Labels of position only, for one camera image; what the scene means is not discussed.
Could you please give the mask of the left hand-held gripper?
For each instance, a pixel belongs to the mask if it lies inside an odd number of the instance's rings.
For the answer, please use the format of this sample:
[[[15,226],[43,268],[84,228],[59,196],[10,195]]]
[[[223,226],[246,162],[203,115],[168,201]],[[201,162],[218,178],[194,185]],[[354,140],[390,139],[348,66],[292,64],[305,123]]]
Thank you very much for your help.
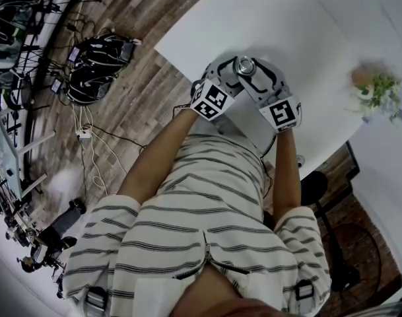
[[[233,104],[234,97],[244,90],[232,73],[236,58],[236,55],[216,58],[191,86],[190,108],[207,121],[224,114]]]

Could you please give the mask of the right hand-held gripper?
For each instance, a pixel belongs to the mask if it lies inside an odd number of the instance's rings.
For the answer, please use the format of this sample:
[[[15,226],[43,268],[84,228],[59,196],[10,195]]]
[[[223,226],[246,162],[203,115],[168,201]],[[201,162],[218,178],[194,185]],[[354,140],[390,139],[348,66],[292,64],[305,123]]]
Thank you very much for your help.
[[[277,133],[300,126],[302,105],[288,89],[284,73],[263,59],[253,58],[253,62],[257,72],[264,74],[239,75],[238,79],[255,103],[268,98],[259,108],[261,115]]]

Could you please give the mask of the small round metal object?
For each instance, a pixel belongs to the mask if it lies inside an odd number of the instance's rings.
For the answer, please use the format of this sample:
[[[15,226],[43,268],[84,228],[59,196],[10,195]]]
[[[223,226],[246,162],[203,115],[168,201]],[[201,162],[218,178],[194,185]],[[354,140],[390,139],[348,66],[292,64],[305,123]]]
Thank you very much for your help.
[[[235,61],[234,69],[238,75],[250,77],[256,72],[256,64],[254,60],[248,56],[239,56]]]

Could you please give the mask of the person's right forearm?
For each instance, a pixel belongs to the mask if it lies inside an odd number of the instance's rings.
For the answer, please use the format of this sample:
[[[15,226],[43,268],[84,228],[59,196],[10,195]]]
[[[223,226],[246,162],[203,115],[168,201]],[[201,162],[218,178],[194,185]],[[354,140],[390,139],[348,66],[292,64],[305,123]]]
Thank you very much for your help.
[[[291,129],[277,135],[273,216],[277,223],[290,210],[301,206],[301,183],[296,145]]]

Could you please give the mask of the person's left forearm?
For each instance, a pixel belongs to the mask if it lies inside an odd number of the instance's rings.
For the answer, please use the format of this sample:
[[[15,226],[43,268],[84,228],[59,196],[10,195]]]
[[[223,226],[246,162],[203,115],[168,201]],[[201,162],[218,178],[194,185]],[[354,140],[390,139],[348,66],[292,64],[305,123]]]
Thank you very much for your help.
[[[182,110],[144,148],[134,162],[118,194],[144,204],[154,197],[167,178],[184,139],[196,122],[198,114],[191,109]]]

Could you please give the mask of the black standing fan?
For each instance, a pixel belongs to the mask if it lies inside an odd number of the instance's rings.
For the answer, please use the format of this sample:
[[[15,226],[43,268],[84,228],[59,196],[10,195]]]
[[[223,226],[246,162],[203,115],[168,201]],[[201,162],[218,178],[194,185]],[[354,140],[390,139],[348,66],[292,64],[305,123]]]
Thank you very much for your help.
[[[327,191],[324,173],[314,171],[301,181],[303,206],[315,205],[326,230],[322,238],[331,276],[331,292],[342,315],[366,308],[378,293],[382,276],[381,254],[368,229],[355,223],[332,227],[321,198]]]

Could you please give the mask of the small potted flower plant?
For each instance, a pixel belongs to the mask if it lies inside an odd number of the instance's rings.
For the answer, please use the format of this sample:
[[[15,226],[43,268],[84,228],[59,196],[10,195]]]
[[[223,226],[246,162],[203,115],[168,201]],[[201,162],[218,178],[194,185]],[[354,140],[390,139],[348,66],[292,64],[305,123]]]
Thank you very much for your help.
[[[365,61],[350,73],[353,97],[364,123],[385,117],[394,126],[402,125],[402,79],[382,62]]]

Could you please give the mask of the black backpack with white lines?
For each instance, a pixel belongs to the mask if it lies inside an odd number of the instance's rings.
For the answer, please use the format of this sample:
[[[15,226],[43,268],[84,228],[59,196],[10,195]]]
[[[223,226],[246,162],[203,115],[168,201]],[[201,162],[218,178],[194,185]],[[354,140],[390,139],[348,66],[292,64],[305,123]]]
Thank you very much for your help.
[[[73,63],[76,68],[83,66],[93,71],[117,73],[130,63],[136,47],[141,44],[138,39],[113,32],[94,36],[77,45],[79,52]]]
[[[80,67],[70,72],[65,95],[75,105],[89,106],[103,99],[116,79],[116,74]]]

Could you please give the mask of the person's striped shirt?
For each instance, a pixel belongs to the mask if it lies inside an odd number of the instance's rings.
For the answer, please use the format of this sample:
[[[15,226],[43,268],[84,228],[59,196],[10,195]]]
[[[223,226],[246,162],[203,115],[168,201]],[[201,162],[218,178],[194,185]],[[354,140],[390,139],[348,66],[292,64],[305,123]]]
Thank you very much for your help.
[[[124,195],[101,199],[73,248],[65,297],[81,314],[167,317],[205,264],[245,298],[314,317],[331,286],[311,209],[263,223],[264,175],[255,149],[234,137],[188,136],[157,194],[139,204]],[[314,296],[297,301],[307,279]],[[87,310],[92,287],[107,291],[103,315]]]

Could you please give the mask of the person's neck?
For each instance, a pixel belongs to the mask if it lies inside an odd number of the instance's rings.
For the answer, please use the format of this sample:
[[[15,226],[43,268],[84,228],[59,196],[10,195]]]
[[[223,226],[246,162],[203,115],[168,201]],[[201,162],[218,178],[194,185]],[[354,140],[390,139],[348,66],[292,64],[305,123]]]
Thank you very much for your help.
[[[245,299],[227,278],[206,265],[184,291],[169,317],[289,317],[264,302]]]

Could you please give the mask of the white side table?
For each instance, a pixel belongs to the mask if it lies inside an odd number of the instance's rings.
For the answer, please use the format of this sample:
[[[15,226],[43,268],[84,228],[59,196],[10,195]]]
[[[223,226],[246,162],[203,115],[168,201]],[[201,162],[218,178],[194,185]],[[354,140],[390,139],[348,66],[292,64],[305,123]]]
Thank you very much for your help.
[[[29,194],[35,187],[39,186],[47,177],[43,173],[30,185],[22,189],[20,178],[20,165],[26,153],[35,149],[45,141],[55,136],[55,131],[51,130],[47,135],[41,136],[24,147],[15,147],[7,128],[3,124],[3,118],[8,114],[9,108],[0,111],[0,173],[7,181],[7,186],[14,193],[17,199],[22,200],[24,196]]]

